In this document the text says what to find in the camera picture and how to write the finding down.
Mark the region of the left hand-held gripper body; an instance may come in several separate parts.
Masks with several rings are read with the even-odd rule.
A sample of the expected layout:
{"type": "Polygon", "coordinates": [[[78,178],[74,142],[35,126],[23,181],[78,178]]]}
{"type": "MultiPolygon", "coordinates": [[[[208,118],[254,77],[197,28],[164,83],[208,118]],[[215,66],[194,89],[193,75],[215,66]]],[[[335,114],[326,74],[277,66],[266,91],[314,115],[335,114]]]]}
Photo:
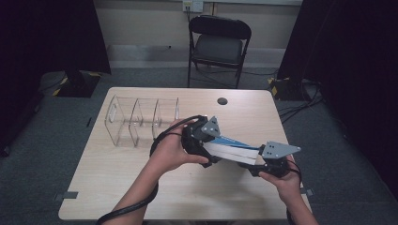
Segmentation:
{"type": "Polygon", "coordinates": [[[208,119],[200,115],[198,120],[187,125],[182,131],[182,146],[188,154],[209,159],[212,155],[203,147],[203,143],[210,142],[221,136],[219,124],[215,116],[208,119]]]}

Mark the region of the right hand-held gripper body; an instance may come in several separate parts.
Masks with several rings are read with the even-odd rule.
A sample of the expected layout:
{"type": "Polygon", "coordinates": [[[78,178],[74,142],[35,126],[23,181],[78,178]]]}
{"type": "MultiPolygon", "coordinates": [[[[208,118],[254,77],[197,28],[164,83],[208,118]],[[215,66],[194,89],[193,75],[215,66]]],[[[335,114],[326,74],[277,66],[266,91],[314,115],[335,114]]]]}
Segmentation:
{"type": "Polygon", "coordinates": [[[300,150],[300,147],[294,145],[267,142],[260,147],[259,155],[264,160],[264,163],[258,165],[258,170],[282,178],[288,174],[289,170],[287,156],[293,155],[300,150]]]}

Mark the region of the blue book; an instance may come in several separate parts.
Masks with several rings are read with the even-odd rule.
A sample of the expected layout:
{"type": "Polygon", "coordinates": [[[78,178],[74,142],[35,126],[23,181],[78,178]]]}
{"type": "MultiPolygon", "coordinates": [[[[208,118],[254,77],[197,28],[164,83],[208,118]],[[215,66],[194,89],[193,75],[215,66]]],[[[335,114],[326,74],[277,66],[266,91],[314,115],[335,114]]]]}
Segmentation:
{"type": "Polygon", "coordinates": [[[210,142],[204,142],[203,147],[210,155],[249,165],[260,165],[264,160],[259,155],[259,148],[246,143],[220,136],[210,142]]]}

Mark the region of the clear acrylic file organizer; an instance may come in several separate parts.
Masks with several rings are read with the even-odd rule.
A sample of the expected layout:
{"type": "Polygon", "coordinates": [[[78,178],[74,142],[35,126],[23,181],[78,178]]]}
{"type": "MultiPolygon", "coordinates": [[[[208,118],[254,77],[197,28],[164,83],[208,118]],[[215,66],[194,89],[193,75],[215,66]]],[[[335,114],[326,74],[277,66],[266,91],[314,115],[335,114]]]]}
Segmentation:
{"type": "Polygon", "coordinates": [[[149,147],[179,118],[179,99],[113,96],[105,126],[116,147],[149,147]]]}

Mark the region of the person's left hand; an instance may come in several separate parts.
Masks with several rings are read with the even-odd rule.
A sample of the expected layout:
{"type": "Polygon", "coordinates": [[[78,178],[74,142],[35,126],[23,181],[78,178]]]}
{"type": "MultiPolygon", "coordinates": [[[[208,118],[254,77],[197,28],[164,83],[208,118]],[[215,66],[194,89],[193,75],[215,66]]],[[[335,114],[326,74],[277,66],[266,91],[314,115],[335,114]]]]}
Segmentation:
{"type": "Polygon", "coordinates": [[[161,177],[163,174],[186,163],[208,163],[206,157],[188,154],[182,146],[182,130],[190,123],[192,123],[192,120],[182,122],[181,119],[172,123],[170,126],[171,130],[158,143],[145,165],[151,176],[161,177]]]}

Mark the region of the person's right hand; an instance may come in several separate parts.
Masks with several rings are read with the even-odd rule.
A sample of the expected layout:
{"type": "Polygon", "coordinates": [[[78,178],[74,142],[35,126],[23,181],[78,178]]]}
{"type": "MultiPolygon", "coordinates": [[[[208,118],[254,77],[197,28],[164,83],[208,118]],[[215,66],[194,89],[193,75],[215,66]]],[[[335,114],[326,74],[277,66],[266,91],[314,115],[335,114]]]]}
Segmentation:
{"type": "Polygon", "coordinates": [[[278,178],[266,172],[259,173],[261,178],[277,188],[280,198],[281,195],[300,193],[301,175],[299,167],[291,156],[287,156],[286,158],[290,169],[290,172],[286,176],[278,178]]]}

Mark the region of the black stand base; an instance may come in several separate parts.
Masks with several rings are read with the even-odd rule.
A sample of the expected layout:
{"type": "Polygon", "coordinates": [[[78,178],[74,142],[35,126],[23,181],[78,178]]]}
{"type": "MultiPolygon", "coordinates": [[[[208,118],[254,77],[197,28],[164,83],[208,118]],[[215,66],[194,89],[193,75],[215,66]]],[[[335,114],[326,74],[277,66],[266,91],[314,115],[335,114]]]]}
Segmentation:
{"type": "Polygon", "coordinates": [[[96,72],[66,70],[66,77],[53,92],[54,97],[62,98],[90,98],[100,81],[101,76],[96,72]]]}
{"type": "Polygon", "coordinates": [[[275,99],[281,101],[311,101],[311,97],[303,82],[293,82],[289,78],[278,80],[268,79],[269,91],[275,99]]]}

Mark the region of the black folding chair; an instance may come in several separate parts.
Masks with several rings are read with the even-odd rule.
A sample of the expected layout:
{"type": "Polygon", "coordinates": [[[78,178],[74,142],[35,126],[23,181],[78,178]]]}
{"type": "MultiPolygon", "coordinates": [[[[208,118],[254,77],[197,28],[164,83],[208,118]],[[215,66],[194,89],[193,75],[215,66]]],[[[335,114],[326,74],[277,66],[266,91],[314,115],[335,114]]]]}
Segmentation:
{"type": "Polygon", "coordinates": [[[241,20],[199,15],[189,21],[189,60],[187,85],[191,86],[191,64],[233,68],[235,88],[243,69],[252,29],[241,20]]]}

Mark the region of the black curtain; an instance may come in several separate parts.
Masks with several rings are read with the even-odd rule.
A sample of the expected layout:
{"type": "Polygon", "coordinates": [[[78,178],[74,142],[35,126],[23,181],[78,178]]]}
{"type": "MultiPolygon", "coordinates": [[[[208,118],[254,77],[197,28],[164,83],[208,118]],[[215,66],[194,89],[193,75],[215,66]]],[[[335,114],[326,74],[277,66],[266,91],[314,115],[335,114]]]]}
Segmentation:
{"type": "Polygon", "coordinates": [[[94,0],[0,0],[0,157],[51,71],[111,72],[94,0]]]}
{"type": "Polygon", "coordinates": [[[278,77],[320,83],[398,200],[398,0],[302,0],[278,77]]]}

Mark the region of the white wall outlet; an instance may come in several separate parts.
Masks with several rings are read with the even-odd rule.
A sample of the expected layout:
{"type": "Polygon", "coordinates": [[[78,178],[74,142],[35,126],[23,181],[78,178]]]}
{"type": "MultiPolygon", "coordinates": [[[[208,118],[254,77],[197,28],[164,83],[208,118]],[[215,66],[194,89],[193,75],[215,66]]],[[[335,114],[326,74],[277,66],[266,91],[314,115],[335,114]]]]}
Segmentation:
{"type": "Polygon", "coordinates": [[[183,0],[182,8],[185,12],[202,13],[204,10],[203,0],[183,0]]]}

